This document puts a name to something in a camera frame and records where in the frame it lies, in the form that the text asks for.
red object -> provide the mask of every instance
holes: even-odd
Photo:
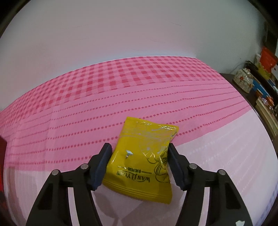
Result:
[[[1,218],[1,214],[4,214],[3,209],[5,211],[8,210],[5,193],[4,193],[4,181],[3,181],[4,159],[5,159],[6,148],[7,148],[7,141],[5,141],[0,136],[0,218]]]
[[[260,63],[264,67],[264,69],[271,73],[271,69],[278,62],[277,56],[275,56],[268,48],[263,47],[261,53]]]

plastic wrapper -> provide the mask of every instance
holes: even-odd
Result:
[[[103,184],[138,199],[170,203],[167,150],[177,126],[127,117]]]

yellow snack bag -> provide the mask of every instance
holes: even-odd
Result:
[[[167,150],[177,132],[177,126],[127,117],[102,183],[134,198],[169,204]]]

table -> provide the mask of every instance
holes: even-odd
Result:
[[[267,123],[273,137],[276,137],[278,134],[278,122],[276,118],[270,113],[269,109],[262,102],[261,98],[258,98],[256,101],[256,109]]]
[[[269,95],[273,98],[274,106],[278,104],[278,94],[272,85],[257,71],[257,67],[252,63],[246,63],[245,67],[250,70],[251,74],[261,83]]]
[[[53,169],[75,169],[114,148],[127,116],[179,126],[180,154],[204,170],[225,169],[254,225],[278,193],[278,162],[271,140],[251,106],[220,74],[195,58],[136,57],[103,62],[63,74],[15,100],[0,114],[8,142],[4,188],[13,220],[24,225]],[[93,198],[103,225],[174,225],[185,192],[170,175],[167,204],[135,200],[101,185]],[[73,190],[69,189],[73,225]],[[205,190],[200,225],[205,225]]]
[[[273,133],[271,132],[271,129],[269,128],[267,122],[265,121],[265,119],[260,115],[259,112],[257,112],[257,110],[255,109],[256,106],[256,101],[257,101],[257,96],[255,93],[255,90],[250,90],[250,93],[246,93],[244,92],[234,81],[234,75],[232,74],[223,74],[221,73],[221,75],[245,98],[245,100],[252,106],[253,110],[257,113],[259,119],[261,120],[262,124],[264,125],[264,128],[266,129],[269,137],[271,140],[274,140],[275,136],[273,136]]]

pink checkered tablecloth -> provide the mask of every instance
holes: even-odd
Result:
[[[275,152],[264,127],[215,70],[198,59],[175,56],[80,68],[32,89],[0,113],[0,135],[8,141],[4,186],[14,221],[25,225],[53,169],[77,168],[105,142],[114,148],[127,116],[179,126],[173,140],[177,150],[205,170],[225,169],[253,222],[258,221],[278,181]],[[270,169],[275,174],[266,178]],[[270,195],[261,183],[268,184]],[[174,225],[185,193],[174,182],[172,189],[170,205],[131,199],[103,185],[93,197],[103,225],[142,225],[140,211],[146,216],[144,225]],[[205,198],[200,225],[205,224],[208,194]]]

